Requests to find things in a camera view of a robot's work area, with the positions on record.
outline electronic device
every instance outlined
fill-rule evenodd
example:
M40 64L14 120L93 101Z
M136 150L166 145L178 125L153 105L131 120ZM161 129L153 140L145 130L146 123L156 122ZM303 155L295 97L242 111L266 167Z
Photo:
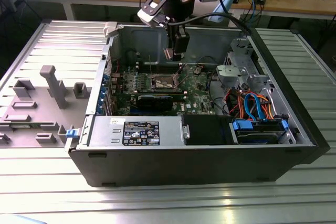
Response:
M107 57L66 144L89 185L274 181L329 149L260 37L271 30L186 29L171 63L164 28L106 25Z
M0 83L0 148L65 147L91 186L274 181L329 149L307 108L336 79L300 36L186 29L171 62L163 27L41 24Z

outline robot end effector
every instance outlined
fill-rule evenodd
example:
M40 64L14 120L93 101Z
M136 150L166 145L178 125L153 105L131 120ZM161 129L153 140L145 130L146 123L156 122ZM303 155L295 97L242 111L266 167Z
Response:
M148 26L165 27L168 47L164 53L168 60L181 60L190 39L184 25L172 26L169 23L185 21L192 15L194 3L195 0L148 0L138 12L140 19Z

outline power supply label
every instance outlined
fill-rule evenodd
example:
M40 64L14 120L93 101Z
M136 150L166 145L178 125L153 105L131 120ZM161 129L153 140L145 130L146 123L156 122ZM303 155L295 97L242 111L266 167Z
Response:
M159 122L125 122L122 144L125 146L160 145Z

